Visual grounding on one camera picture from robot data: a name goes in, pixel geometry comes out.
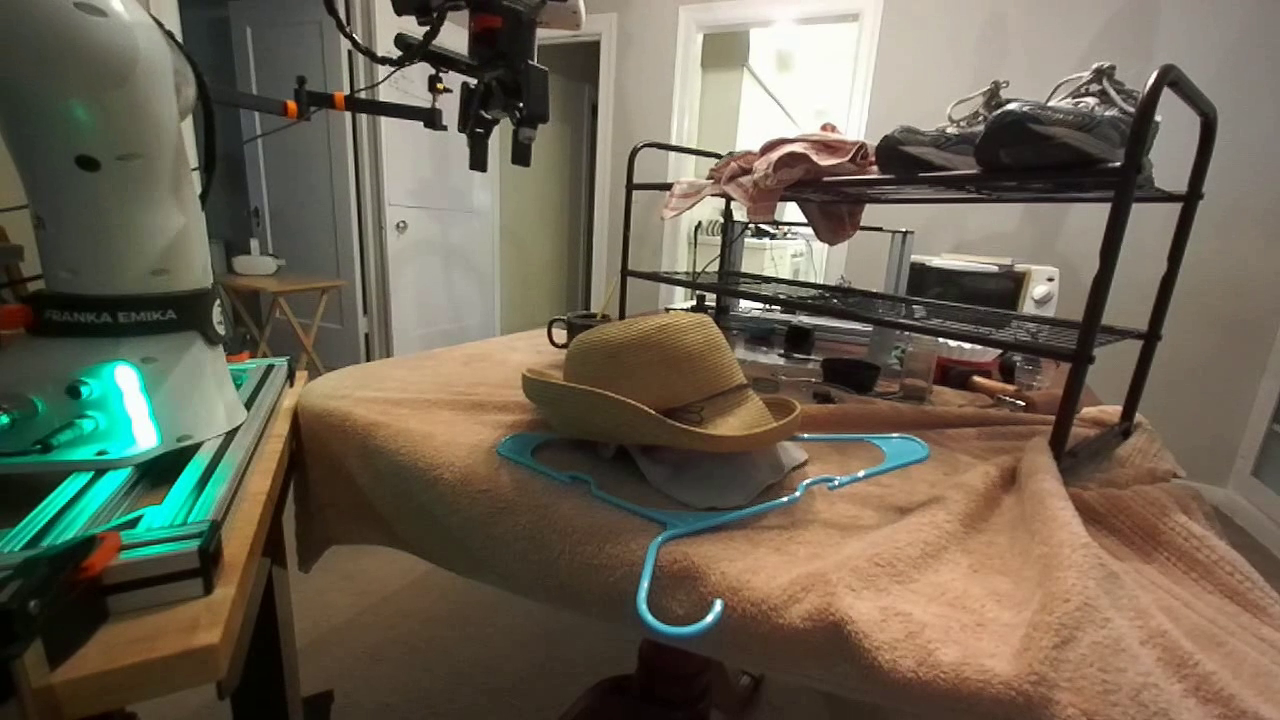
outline bucket hat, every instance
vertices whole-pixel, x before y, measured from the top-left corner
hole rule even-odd
[[[594,444],[756,452],[800,418],[789,397],[756,397],[705,311],[598,324],[520,379],[542,423]]]

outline metal shoe rack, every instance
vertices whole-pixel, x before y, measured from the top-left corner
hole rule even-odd
[[[1156,141],[1161,103],[1177,97],[1196,120],[1196,154],[1187,165],[1182,189],[1150,189],[1145,181],[1148,147]],[[1095,174],[918,174],[918,175],[822,175],[821,183],[794,183],[784,202],[805,206],[1099,206],[1106,210],[1106,225],[1099,238],[1095,271],[1087,283],[1085,311],[1077,320],[1045,320],[948,301],[918,301],[918,296],[887,296],[887,294],[859,294],[834,283],[805,283],[781,276],[739,271],[739,240],[730,225],[730,202],[718,210],[718,269],[715,271],[664,271],[664,269],[632,269],[632,225],[634,225],[634,197],[638,191],[670,191],[670,181],[638,181],[644,158],[664,159],[718,159],[706,147],[682,144],[634,144],[627,158],[627,197],[625,197],[625,238],[620,238],[620,315],[627,315],[627,283],[677,283],[691,294],[715,296],[715,315],[729,315],[730,301],[761,301],[774,303],[781,311],[806,311],[806,315],[841,315],[865,320],[885,327],[932,331],[971,345],[993,345],[1007,354],[1030,354],[1068,365],[1064,400],[1052,423],[1052,452],[1064,461],[1068,435],[1079,414],[1085,379],[1095,359],[1095,349],[1116,339],[1135,339],[1141,358],[1124,393],[1120,434],[1127,435],[1135,423],[1135,409],[1161,349],[1163,315],[1181,280],[1182,247],[1193,240],[1196,210],[1203,197],[1203,175],[1217,144],[1217,108],[1211,100],[1177,69],[1163,66],[1150,71],[1127,134],[1124,159],[1116,168]],[[1124,252],[1127,217],[1135,206],[1166,206],[1177,210],[1171,243],[1163,258],[1163,276],[1150,294],[1148,324],[1145,327],[1110,327],[1104,324],[1116,265]]]

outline sneaker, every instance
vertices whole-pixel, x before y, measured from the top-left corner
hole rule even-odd
[[[1116,66],[1090,66],[1039,103],[993,114],[977,165],[985,174],[1110,168],[1124,159],[1135,100]]]
[[[891,127],[875,144],[875,168],[891,175],[915,175],[915,174],[962,174],[977,168],[977,141],[989,127],[989,117],[1011,103],[1005,97],[1007,81],[993,81],[989,88],[959,97],[948,108],[943,127]]]

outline green light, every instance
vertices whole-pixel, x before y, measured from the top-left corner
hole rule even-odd
[[[157,448],[158,434],[157,434],[157,418],[145,393],[145,378],[131,365],[110,365],[110,384],[118,390],[118,405],[131,427],[131,444],[134,448]]]

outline blue hanger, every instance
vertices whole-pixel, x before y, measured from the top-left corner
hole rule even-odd
[[[586,494],[591,500],[598,500],[606,509],[632,513],[632,517],[638,517],[647,524],[661,524],[661,531],[644,549],[638,584],[634,584],[634,616],[661,639],[686,639],[686,637],[705,637],[706,630],[718,624],[722,602],[715,598],[711,609],[700,620],[686,620],[686,624],[661,620],[650,614],[650,577],[656,577],[664,546],[670,546],[679,536],[700,536],[700,531],[715,531],[715,527],[729,527],[729,524],[742,524],[742,522],[781,513],[789,503],[800,503],[816,490],[841,494],[841,490],[853,490],[853,484],[865,484],[865,479],[875,479],[875,478],[887,478],[887,474],[900,474],[908,465],[924,465],[926,461],[926,444],[918,435],[908,435],[908,434],[800,434],[794,439],[805,439],[805,444],[873,444],[880,452],[880,465],[855,468],[855,474],[806,478],[784,497],[773,497],[773,500],[761,500],[761,503],[742,503],[742,509],[729,509],[729,513],[664,513],[664,509],[632,503],[632,500],[598,490],[583,474],[554,468],[554,465],[540,461],[534,452],[542,444],[554,444],[554,435],[516,434],[516,435],[504,435],[497,444],[497,456],[516,465],[516,468],[526,468],[526,474],[534,474],[542,479],[579,490],[579,494]]]

